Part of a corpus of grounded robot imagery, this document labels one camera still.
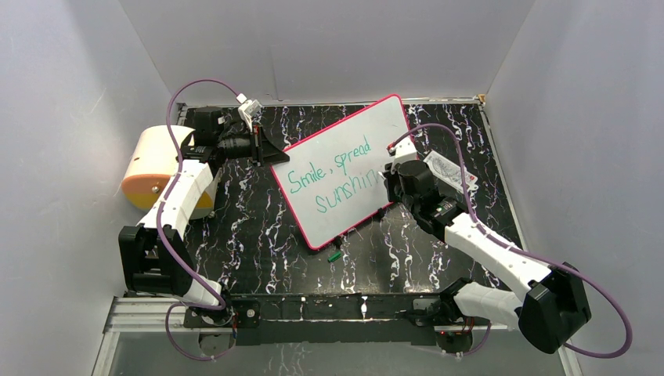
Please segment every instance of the black marble surface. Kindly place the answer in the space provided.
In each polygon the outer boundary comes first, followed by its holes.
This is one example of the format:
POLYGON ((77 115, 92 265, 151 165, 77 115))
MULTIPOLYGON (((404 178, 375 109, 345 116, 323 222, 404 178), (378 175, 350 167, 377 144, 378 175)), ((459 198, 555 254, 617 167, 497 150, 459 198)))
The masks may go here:
MULTIPOLYGON (((362 107, 266 107, 257 120, 270 140, 283 148, 362 107)), ((472 194, 478 217, 519 244, 480 106, 405 108, 411 126, 438 122, 456 132, 466 167, 478 177, 479 189, 472 194)), ((231 109, 224 111, 231 114, 231 109)), ((421 157, 435 150, 457 161, 454 144, 442 131, 424 130, 415 140, 421 157)), ((269 168, 235 160, 222 174, 216 216, 192 221, 186 244, 196 271, 223 282, 234 294, 431 292, 459 277, 503 287, 477 262, 420 230, 398 205, 392 205, 380 222, 364 223, 345 234, 343 257, 329 263, 335 246, 318 252, 307 247, 269 168)))

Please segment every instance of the cable connector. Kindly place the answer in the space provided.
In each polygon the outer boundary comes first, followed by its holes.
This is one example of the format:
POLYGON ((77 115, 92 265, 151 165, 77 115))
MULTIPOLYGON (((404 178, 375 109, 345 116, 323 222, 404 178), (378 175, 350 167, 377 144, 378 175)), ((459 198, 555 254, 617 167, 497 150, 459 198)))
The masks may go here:
POLYGON ((415 161, 417 159, 417 149, 415 149, 415 145, 410 142, 410 137, 406 137, 401 140, 401 142, 391 147, 388 153, 394 158, 392 159, 392 169, 390 171, 392 174, 396 172, 396 168, 400 164, 407 161, 415 161))
POLYGON ((240 108, 237 109, 240 113, 240 118, 247 125, 249 132, 253 133, 254 126, 251 123, 251 119, 261 110, 262 106, 256 99, 248 99, 244 94, 239 94, 236 99, 240 104, 240 108))

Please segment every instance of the marker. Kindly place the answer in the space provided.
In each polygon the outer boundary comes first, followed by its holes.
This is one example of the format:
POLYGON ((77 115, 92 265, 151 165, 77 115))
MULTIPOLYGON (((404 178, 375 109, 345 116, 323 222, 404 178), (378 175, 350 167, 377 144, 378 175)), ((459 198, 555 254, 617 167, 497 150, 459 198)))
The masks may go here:
POLYGON ((341 251, 337 251, 334 255, 330 256, 327 261, 328 262, 335 262, 341 257, 341 251))

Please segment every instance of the gray floor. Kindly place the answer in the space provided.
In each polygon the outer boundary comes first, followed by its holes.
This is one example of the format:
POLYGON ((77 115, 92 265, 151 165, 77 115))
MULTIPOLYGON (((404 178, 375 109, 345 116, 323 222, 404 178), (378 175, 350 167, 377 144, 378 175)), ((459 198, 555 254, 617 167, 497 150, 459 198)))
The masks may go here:
MULTIPOLYGON (((197 334, 176 334, 198 353, 197 334)), ((238 347, 214 363, 180 356, 164 333, 122 333, 112 375, 564 375, 558 355, 535 350, 517 331, 493 331, 485 348, 457 360, 405 343, 279 344, 238 347)))

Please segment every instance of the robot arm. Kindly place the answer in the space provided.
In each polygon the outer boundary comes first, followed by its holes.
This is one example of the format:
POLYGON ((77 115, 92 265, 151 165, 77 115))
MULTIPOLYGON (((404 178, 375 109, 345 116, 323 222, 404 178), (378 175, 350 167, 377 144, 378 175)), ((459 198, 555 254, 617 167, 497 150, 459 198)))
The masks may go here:
MULTIPOLYGON (((224 136, 221 111, 214 107, 194 111, 192 132, 181 145, 182 172, 161 215, 168 243, 189 267, 193 267, 193 263, 183 242, 185 229, 205 189, 215 183, 222 164, 243 157, 250 158, 256 166, 289 161, 287 154, 269 142, 260 125, 251 123, 251 116, 259 109, 258 101, 245 98, 238 111, 245 122, 246 132, 231 136, 224 136)), ((169 186, 176 173, 170 178, 169 186)), ((136 226, 125 226, 120 232, 118 239, 127 288, 216 306, 218 299, 178 265, 158 236, 157 213, 165 193, 166 190, 161 192, 157 202, 136 226)), ((226 294, 221 284, 199 277, 220 295, 226 294)))
POLYGON ((425 232, 471 256, 511 289, 501 291, 459 279, 440 294, 439 312, 446 320, 478 316, 518 327, 545 353, 556 352, 590 320, 579 278, 516 255, 488 239, 464 204, 439 193, 437 179, 427 163, 417 160, 410 139, 399 143, 392 154, 394 162, 383 172, 390 201, 404 204, 425 232))

